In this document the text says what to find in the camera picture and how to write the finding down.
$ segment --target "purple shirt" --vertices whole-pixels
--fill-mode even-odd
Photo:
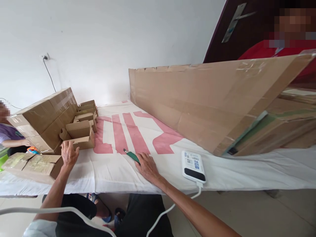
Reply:
[[[11,125],[0,123],[0,143],[5,140],[22,140],[24,136]]]

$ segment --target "green box cutter handle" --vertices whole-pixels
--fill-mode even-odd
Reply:
[[[126,155],[128,155],[130,158],[132,158],[134,161],[136,161],[140,165],[139,159],[133,152],[127,151],[126,149],[123,149],[123,150],[125,151]]]

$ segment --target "door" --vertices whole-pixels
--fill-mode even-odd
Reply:
[[[227,0],[204,63],[237,60],[273,31],[276,11],[273,0]]]

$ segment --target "wall socket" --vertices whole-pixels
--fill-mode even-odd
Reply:
[[[40,60],[43,61],[43,58],[44,58],[45,56],[47,57],[46,61],[50,60],[50,56],[49,56],[48,53],[42,54],[42,55],[40,56]]]

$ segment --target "floor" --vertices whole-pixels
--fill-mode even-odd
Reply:
[[[101,198],[111,209],[118,205],[126,208],[128,195],[102,194]],[[276,199],[263,191],[202,192],[196,201],[243,237],[316,236],[316,190],[281,191],[281,196]],[[172,204],[168,197],[164,197],[164,203],[166,208]],[[41,197],[0,199],[0,209],[40,205]],[[168,216],[175,237],[200,236],[179,209],[173,209]],[[18,213],[0,216],[0,237],[22,236],[33,217],[33,214]]]

